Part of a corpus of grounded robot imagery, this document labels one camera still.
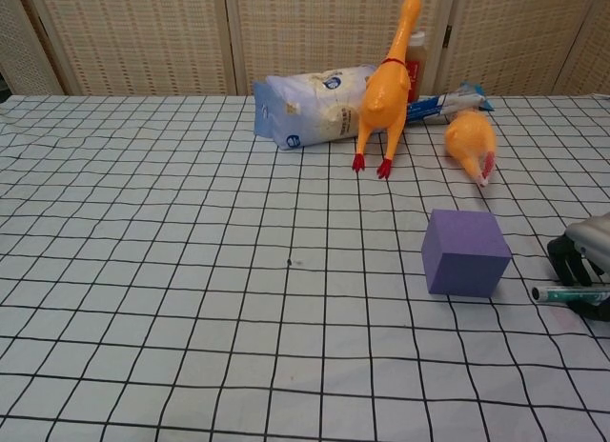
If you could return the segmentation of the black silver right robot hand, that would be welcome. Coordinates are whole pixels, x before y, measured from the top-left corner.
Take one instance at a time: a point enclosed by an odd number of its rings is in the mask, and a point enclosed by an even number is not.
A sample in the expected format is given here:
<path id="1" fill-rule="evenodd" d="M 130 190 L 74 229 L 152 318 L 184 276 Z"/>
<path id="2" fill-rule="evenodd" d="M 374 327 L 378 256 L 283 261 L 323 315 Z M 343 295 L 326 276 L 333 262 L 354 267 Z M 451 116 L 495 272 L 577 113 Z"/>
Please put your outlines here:
<path id="1" fill-rule="evenodd" d="M 550 263 L 564 287 L 591 287 L 585 258 L 597 276 L 610 278 L 610 212 L 570 224 L 562 236 L 547 244 Z M 610 298 L 599 304 L 568 302 L 582 318 L 610 322 Z"/>

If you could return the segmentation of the purple foam cube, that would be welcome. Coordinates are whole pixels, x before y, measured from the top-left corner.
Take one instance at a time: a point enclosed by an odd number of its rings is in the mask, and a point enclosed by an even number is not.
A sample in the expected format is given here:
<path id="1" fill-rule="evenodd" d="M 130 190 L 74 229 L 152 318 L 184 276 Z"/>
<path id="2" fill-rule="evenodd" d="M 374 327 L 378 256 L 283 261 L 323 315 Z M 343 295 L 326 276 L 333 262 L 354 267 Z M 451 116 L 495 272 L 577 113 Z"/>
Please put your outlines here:
<path id="1" fill-rule="evenodd" d="M 421 247 L 430 294 L 489 298 L 512 253 L 486 211 L 434 209 Z"/>

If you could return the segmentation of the yellow rubber chicken toy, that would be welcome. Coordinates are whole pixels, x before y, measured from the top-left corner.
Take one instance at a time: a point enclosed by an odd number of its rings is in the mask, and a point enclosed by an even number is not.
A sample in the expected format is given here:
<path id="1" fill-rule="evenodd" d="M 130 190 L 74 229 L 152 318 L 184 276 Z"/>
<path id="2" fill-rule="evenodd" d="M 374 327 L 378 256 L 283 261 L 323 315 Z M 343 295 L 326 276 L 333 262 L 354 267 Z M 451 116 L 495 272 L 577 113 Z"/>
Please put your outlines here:
<path id="1" fill-rule="evenodd" d="M 411 80 L 406 66 L 407 48 L 411 33 L 421 10 L 421 0 L 404 0 L 397 29 L 384 60 L 366 81 L 365 92 L 358 112 L 358 136 L 352 169 L 365 168 L 365 148 L 375 130 L 387 132 L 387 149 L 377 168 L 377 177 L 387 179 L 407 119 L 408 95 Z"/>
<path id="2" fill-rule="evenodd" d="M 447 152 L 480 187 L 489 183 L 496 166 L 497 138 L 485 114 L 461 110 L 444 135 Z"/>

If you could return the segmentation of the small blue packet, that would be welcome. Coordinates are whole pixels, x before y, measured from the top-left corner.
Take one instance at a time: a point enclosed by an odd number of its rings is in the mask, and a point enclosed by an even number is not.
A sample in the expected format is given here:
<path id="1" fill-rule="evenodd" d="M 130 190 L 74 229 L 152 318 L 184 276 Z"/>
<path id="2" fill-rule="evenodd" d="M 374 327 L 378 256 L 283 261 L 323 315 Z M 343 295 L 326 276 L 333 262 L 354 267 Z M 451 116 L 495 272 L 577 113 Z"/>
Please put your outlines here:
<path id="1" fill-rule="evenodd" d="M 462 89 L 466 90 L 468 93 L 472 93 L 472 94 L 476 93 L 478 96 L 481 97 L 481 99 L 479 100 L 479 104 L 478 104 L 478 109 L 480 111 L 494 111 L 495 110 L 493 105 L 487 99 L 486 93 L 481 85 L 464 81 L 464 82 L 461 82 L 459 86 Z"/>

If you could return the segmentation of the blue white toothpaste tube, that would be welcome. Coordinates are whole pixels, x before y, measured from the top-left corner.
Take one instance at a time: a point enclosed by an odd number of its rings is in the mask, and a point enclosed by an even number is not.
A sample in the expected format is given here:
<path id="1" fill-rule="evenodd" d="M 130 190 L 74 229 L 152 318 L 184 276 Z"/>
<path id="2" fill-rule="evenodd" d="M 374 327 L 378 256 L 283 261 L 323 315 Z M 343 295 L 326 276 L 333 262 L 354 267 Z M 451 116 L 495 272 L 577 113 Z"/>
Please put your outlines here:
<path id="1" fill-rule="evenodd" d="M 406 122 L 411 124 L 428 117 L 449 116 L 471 109 L 494 110 L 486 96 L 476 90 L 457 90 L 409 104 Z"/>

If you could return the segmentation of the brown bottle with red label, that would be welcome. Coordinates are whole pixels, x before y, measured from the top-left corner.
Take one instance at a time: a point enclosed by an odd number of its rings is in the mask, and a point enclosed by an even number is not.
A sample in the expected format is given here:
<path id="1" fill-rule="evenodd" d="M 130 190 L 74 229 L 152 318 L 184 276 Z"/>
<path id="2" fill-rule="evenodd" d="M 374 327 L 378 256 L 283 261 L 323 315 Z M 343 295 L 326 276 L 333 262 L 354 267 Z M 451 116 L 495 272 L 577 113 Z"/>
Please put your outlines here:
<path id="1" fill-rule="evenodd" d="M 419 98 L 426 60 L 425 32 L 423 30 L 413 32 L 406 52 L 406 66 L 411 81 L 409 104 L 416 102 Z"/>

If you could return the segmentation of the blue white wet wipes pack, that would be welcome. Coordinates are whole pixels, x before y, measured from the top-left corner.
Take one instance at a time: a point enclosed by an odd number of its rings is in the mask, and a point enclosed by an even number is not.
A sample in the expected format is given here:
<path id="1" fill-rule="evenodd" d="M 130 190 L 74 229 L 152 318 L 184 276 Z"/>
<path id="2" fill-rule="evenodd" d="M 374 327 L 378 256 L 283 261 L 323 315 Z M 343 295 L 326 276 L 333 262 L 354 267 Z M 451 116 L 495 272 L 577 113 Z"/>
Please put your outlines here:
<path id="1" fill-rule="evenodd" d="M 282 150 L 352 138 L 366 80 L 376 67 L 361 65 L 254 83 L 254 133 Z"/>

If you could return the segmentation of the white black checked tablecloth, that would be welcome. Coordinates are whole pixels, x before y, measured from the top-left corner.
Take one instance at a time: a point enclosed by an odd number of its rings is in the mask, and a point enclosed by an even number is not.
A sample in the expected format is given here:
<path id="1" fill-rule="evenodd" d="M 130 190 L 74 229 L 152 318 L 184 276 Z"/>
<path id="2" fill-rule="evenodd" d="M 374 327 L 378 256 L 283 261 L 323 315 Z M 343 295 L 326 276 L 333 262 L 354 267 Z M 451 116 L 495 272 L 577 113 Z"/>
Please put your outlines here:
<path id="1" fill-rule="evenodd" d="M 0 442 L 610 442 L 610 324 L 535 303 L 610 211 L 610 98 L 496 97 L 485 189 L 410 127 L 280 151 L 246 96 L 0 104 Z M 434 209 L 492 213 L 489 298 L 430 294 Z"/>

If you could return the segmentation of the beige woven folding screen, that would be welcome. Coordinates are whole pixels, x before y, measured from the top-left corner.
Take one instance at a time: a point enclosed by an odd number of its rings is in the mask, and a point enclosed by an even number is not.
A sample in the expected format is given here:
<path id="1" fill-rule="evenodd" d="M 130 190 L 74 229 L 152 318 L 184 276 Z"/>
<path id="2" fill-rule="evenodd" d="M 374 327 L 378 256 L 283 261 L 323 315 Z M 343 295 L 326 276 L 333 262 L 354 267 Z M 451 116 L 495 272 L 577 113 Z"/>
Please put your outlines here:
<path id="1" fill-rule="evenodd" d="M 404 0 L 0 0 L 16 94 L 248 94 L 269 75 L 376 64 Z M 420 90 L 610 94 L 610 0 L 421 0 Z"/>

